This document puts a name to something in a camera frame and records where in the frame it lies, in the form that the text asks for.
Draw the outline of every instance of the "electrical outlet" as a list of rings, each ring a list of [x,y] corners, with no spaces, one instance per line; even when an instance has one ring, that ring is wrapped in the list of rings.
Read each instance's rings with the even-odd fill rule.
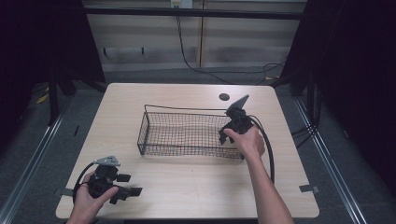
[[[181,0],[182,8],[192,8],[192,0]]]
[[[171,0],[171,8],[180,8],[181,0]]]

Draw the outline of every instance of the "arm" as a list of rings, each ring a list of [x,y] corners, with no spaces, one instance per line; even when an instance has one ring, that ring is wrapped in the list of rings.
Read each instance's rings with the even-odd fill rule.
[[[253,126],[244,134],[231,129],[225,129],[224,132],[235,141],[236,147],[247,160],[259,223],[293,223],[288,207],[262,164],[265,148],[259,129]]]
[[[84,176],[84,182],[90,180],[90,176],[94,172],[91,172]],[[89,224],[95,220],[96,215],[99,210],[103,207],[103,204],[111,199],[117,192],[119,188],[113,187],[108,189],[102,196],[94,199],[88,192],[88,184],[82,184],[76,196],[76,202],[73,207],[72,214],[66,223],[68,224]]]

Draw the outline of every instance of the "person's left hand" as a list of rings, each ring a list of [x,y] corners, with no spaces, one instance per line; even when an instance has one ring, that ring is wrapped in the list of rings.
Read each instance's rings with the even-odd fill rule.
[[[88,182],[93,174],[94,172],[86,174],[83,183]],[[82,184],[77,191],[75,205],[67,223],[88,224],[93,222],[99,210],[103,207],[103,204],[111,199],[118,191],[118,187],[113,187],[108,189],[99,198],[94,199],[88,192],[88,184]]]

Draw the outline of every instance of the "wire mesh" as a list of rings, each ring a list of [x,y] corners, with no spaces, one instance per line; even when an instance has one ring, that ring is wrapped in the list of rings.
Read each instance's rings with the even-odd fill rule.
[[[235,147],[219,142],[226,116],[145,112],[138,139],[141,155],[201,155],[242,159]]]

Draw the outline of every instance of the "forearm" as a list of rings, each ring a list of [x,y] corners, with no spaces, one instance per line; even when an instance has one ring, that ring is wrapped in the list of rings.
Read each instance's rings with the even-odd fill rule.
[[[289,209],[265,171],[260,156],[248,157],[247,166],[256,199],[259,223],[293,223]]]

